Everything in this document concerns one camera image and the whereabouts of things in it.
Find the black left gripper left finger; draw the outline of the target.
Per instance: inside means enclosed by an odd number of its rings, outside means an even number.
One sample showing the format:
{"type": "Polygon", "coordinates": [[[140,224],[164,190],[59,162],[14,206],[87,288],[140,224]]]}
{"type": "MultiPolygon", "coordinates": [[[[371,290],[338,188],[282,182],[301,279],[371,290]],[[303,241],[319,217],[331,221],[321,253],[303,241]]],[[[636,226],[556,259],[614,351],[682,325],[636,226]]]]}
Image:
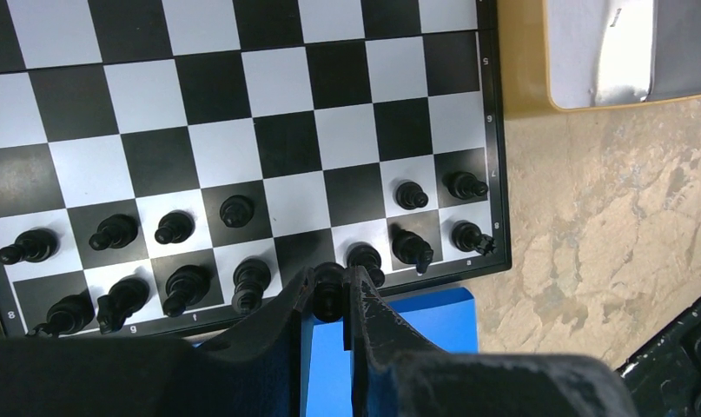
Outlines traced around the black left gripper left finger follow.
{"type": "Polygon", "coordinates": [[[300,416],[314,271],[195,347],[170,337],[0,340],[0,416],[300,416]]]}

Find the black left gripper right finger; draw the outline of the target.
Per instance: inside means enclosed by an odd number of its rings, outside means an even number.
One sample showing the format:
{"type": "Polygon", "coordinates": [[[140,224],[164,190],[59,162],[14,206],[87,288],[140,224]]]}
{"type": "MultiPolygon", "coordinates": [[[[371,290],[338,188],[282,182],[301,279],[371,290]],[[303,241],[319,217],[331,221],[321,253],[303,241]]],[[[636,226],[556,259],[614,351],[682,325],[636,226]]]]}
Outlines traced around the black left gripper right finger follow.
{"type": "Polygon", "coordinates": [[[635,416],[624,382],[576,354],[453,354],[347,268],[345,328],[355,416],[635,416]]]}

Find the black chess king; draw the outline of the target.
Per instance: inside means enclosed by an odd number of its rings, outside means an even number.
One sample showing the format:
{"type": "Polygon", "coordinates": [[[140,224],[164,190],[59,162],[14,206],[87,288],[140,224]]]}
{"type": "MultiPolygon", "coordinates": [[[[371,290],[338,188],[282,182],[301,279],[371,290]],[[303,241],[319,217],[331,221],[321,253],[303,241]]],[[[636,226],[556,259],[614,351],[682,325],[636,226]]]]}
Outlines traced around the black chess king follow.
{"type": "Polygon", "coordinates": [[[272,280],[271,271],[260,258],[248,258],[235,269],[235,291],[231,300],[233,310],[248,315],[261,307],[264,291],[272,280]]]}

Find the black bishop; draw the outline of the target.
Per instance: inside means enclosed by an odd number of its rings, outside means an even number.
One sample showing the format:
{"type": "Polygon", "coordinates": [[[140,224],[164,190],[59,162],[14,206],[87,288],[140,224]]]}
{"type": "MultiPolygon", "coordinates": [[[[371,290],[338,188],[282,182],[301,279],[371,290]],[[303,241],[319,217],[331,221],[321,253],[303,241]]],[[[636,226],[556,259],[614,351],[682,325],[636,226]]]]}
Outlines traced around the black bishop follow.
{"type": "Polygon", "coordinates": [[[178,268],[166,282],[167,298],[163,312],[174,318],[182,315],[187,307],[200,302],[210,289],[212,275],[205,267],[185,265],[178,268]]]}

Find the black back row piece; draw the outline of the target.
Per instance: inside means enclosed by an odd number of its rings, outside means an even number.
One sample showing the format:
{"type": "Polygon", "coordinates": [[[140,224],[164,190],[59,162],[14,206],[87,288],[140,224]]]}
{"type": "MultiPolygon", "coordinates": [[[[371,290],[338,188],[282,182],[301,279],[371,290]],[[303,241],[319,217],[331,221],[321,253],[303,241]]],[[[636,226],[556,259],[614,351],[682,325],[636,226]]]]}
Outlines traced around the black back row piece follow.
{"type": "Polygon", "coordinates": [[[148,283],[137,276],[121,279],[107,294],[97,298],[96,320],[101,334],[122,329],[124,322],[149,300],[148,283]]]}

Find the black chess piece corner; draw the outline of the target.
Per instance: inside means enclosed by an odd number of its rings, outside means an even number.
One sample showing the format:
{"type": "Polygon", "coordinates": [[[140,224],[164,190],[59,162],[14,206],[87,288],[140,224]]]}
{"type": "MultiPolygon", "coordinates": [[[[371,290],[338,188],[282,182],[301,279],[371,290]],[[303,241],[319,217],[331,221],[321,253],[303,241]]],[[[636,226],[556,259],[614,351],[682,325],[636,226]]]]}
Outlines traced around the black chess piece corner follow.
{"type": "Polygon", "coordinates": [[[497,251],[495,240],[484,234],[478,225],[472,222],[459,222],[451,233],[454,247],[459,251],[476,252],[483,256],[493,255],[497,251]]]}

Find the black pawn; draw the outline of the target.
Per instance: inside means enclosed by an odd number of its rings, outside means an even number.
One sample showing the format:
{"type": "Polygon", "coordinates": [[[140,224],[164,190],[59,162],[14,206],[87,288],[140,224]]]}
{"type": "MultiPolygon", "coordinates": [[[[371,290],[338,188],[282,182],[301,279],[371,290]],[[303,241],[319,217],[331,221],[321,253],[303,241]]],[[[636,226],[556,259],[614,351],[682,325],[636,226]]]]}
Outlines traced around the black pawn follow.
{"type": "Polygon", "coordinates": [[[185,242],[195,230],[195,221],[191,214],[183,211],[167,213],[158,222],[154,233],[155,241],[162,245],[185,242]]]}
{"type": "Polygon", "coordinates": [[[95,251],[124,248],[138,235],[138,223],[130,215],[115,214],[102,220],[96,232],[89,238],[89,246],[95,251]]]}
{"type": "Polygon", "coordinates": [[[255,214],[254,202],[245,195],[232,195],[219,210],[219,217],[228,228],[245,227],[255,214]]]}
{"type": "Polygon", "coordinates": [[[55,254],[58,238],[45,228],[22,232],[12,244],[0,248],[0,262],[14,265],[21,261],[39,263],[55,254]]]}

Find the black pawn second row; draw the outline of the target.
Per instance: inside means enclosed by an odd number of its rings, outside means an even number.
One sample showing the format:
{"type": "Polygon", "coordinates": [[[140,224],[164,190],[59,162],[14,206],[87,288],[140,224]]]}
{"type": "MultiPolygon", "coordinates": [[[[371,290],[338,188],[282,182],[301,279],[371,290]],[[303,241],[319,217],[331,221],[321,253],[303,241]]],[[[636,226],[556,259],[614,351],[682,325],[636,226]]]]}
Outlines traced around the black pawn second row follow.
{"type": "Polygon", "coordinates": [[[394,199],[405,210],[423,209],[429,202],[427,193],[412,181],[401,183],[394,191],[394,199]]]}

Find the black corner rook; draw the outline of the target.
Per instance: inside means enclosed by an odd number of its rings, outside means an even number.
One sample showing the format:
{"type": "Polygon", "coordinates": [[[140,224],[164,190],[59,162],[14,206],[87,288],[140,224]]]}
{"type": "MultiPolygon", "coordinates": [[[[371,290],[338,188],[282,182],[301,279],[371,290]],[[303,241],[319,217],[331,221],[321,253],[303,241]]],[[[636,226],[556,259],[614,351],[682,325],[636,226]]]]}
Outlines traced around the black corner rook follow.
{"type": "Polygon", "coordinates": [[[58,338],[61,335],[82,331],[95,317],[95,310],[88,295],[67,295],[47,312],[46,320],[35,325],[27,337],[58,338]]]}

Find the black pawn edge square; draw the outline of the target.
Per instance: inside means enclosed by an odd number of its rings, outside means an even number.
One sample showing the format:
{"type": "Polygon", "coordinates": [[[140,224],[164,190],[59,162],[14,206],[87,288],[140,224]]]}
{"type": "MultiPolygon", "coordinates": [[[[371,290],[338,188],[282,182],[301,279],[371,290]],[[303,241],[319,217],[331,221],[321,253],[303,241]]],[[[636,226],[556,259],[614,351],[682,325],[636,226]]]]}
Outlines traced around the black pawn edge square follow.
{"type": "Polygon", "coordinates": [[[453,172],[448,176],[446,187],[452,197],[460,200],[484,197],[489,191],[485,182],[467,171],[453,172]]]}

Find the black chess queen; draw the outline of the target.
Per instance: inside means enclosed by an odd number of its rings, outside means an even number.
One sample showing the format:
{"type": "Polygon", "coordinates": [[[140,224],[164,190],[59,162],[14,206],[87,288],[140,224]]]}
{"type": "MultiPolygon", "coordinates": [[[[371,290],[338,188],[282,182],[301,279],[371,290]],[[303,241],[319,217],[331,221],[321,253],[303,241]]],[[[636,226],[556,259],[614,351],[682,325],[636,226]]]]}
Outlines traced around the black chess queen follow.
{"type": "Polygon", "coordinates": [[[344,268],[332,261],[314,269],[313,311],[317,320],[332,323],[343,316],[343,274],[344,268]]]}

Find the black chess knight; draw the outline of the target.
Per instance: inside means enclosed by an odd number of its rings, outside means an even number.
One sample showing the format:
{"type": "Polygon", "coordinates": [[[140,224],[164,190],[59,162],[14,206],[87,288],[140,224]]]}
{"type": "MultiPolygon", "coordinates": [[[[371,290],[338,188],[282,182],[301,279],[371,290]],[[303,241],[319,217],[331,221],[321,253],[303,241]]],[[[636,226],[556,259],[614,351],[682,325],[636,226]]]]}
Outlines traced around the black chess knight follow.
{"type": "Polygon", "coordinates": [[[433,262],[431,245],[411,231],[401,230],[393,237],[392,251],[401,263],[413,265],[418,275],[425,274],[433,262]]]}

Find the yellow tin with black pieces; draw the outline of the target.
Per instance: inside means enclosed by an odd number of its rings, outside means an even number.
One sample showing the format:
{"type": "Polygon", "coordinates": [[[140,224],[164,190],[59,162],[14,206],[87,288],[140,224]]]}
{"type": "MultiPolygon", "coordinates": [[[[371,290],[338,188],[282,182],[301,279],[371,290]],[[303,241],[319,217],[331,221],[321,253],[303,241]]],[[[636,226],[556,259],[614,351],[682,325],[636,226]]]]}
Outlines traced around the yellow tin with black pieces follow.
{"type": "Polygon", "coordinates": [[[701,97],[701,1],[500,1],[505,116],[701,97]]]}

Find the blue mat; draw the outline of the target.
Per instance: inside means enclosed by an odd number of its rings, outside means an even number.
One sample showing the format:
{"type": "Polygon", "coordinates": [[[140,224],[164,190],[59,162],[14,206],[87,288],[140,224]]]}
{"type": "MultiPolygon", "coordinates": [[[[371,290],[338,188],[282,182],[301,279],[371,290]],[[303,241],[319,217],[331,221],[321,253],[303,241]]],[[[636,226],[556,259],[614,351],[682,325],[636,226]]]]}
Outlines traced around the blue mat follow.
{"type": "Polygon", "coordinates": [[[293,283],[265,307],[203,342],[172,411],[183,416],[467,416],[479,408],[470,356],[450,354],[403,317],[448,302],[462,289],[386,303],[371,282],[293,283]],[[310,376],[316,321],[342,324],[351,357],[310,376]]]}

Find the black white chessboard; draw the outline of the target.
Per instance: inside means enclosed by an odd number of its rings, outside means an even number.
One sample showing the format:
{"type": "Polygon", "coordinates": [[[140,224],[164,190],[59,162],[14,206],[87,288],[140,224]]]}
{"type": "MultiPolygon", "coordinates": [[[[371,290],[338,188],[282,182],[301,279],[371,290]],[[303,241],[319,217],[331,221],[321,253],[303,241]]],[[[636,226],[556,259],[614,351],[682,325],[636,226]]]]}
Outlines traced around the black white chessboard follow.
{"type": "Polygon", "coordinates": [[[96,305],[137,276],[149,300],[126,335],[194,334],[236,317],[233,274],[260,258],[276,296],[303,267],[379,253],[384,295],[510,266],[494,1],[0,1],[0,248],[24,231],[58,238],[46,261],[0,262],[0,336],[27,334],[67,295],[96,305]],[[460,200],[467,171],[486,196],[460,200]],[[424,208],[394,199],[403,182],[424,208]],[[250,223],[222,203],[245,195],[250,223]],[[195,221],[182,243],[155,241],[172,211],[195,221]],[[137,237],[95,251],[111,215],[137,237]],[[454,247],[472,222],[496,242],[454,247]],[[427,241],[418,275],[393,237],[427,241]],[[212,275],[204,298],[164,314],[180,267],[212,275]]]}

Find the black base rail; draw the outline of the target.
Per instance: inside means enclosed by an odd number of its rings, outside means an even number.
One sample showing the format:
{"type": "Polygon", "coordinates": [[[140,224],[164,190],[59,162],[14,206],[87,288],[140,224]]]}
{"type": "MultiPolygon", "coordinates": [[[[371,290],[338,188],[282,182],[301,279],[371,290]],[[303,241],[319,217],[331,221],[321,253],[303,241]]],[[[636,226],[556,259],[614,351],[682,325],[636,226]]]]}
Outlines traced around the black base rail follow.
{"type": "Polygon", "coordinates": [[[640,416],[701,416],[701,296],[617,373],[640,416]]]}

